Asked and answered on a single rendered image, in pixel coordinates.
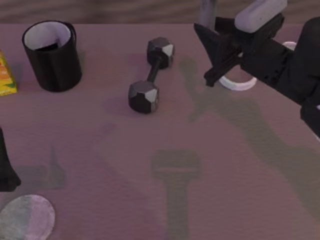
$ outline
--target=wooden table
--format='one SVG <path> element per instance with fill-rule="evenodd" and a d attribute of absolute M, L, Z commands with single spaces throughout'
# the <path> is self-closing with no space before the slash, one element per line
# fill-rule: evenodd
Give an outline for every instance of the wooden table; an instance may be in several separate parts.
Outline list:
<path fill-rule="evenodd" d="M 1 208 L 24 194 L 48 198 L 50 240 L 164 240 L 167 229 L 186 234 L 187 216 L 190 240 L 319 239 L 320 148 L 299 106 L 261 82 L 244 92 L 206 87 L 210 63 L 192 25 L 76 25 L 83 79 L 58 94 L 36 82 L 21 43 L 27 27 L 0 25 L 19 83 L 0 98 L 0 123 L 22 180 L 0 193 Z M 297 41 L 301 28 L 287 25 L 276 39 Z M 146 78 L 147 42 L 158 36 L 175 43 L 175 63 L 159 72 L 158 111 L 141 115 L 128 107 L 128 87 Z M 180 200 L 187 212 L 170 207 L 184 194 L 171 185 L 181 175 L 157 179 L 152 168 L 176 160 L 198 171 Z M 167 216 L 176 219 L 169 228 Z"/>

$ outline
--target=mug handle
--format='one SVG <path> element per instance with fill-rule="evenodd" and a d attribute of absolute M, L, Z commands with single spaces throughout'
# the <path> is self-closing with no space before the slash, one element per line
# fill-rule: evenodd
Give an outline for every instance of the mug handle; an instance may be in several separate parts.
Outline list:
<path fill-rule="evenodd" d="M 76 32 L 75 27 L 69 22 L 64 21 L 63 23 L 70 29 L 70 31 L 72 33 L 72 38 L 73 38 L 74 44 L 76 45 L 77 44 L 77 32 Z"/>

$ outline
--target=dumbbell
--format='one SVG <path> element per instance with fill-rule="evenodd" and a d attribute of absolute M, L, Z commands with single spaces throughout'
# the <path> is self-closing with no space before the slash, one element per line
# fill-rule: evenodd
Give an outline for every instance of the dumbbell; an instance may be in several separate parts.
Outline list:
<path fill-rule="evenodd" d="M 174 45 L 164 37 L 157 37 L 148 42 L 146 56 L 151 70 L 145 81 L 137 81 L 130 85 L 128 100 L 131 109 L 142 114 L 157 110 L 159 88 L 154 82 L 159 69 L 166 69 L 172 65 L 174 53 Z"/>

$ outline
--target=dumbbell handle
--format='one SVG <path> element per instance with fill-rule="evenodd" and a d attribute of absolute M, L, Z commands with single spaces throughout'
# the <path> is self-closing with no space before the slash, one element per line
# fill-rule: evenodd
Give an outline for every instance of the dumbbell handle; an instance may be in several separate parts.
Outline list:
<path fill-rule="evenodd" d="M 151 70 L 146 79 L 148 82 L 151 82 L 151 83 L 155 82 L 158 70 L 160 69 L 161 62 L 162 62 L 162 58 L 158 57 L 156 61 L 152 64 Z"/>

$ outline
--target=table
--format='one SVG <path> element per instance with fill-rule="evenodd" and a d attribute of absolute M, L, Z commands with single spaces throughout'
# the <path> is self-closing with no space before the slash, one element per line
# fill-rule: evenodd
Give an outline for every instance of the table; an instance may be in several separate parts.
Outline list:
<path fill-rule="evenodd" d="M 210 63 L 192 25 L 76 25 L 83 78 L 58 94 L 35 80 L 27 27 L 0 25 L 19 84 L 0 98 L 0 123 L 22 180 L 0 193 L 1 208 L 46 197 L 57 218 L 50 240 L 164 240 L 167 199 L 184 190 L 166 196 L 152 165 L 180 160 L 200 167 L 181 202 L 187 214 L 168 210 L 180 219 L 172 232 L 188 216 L 190 240 L 319 239 L 320 148 L 299 106 L 261 82 L 244 92 L 206 87 Z M 286 25 L 276 39 L 297 41 L 301 29 Z M 159 72 L 158 111 L 141 115 L 128 107 L 128 87 L 146 78 L 146 45 L 158 36 L 175 43 L 175 63 Z"/>

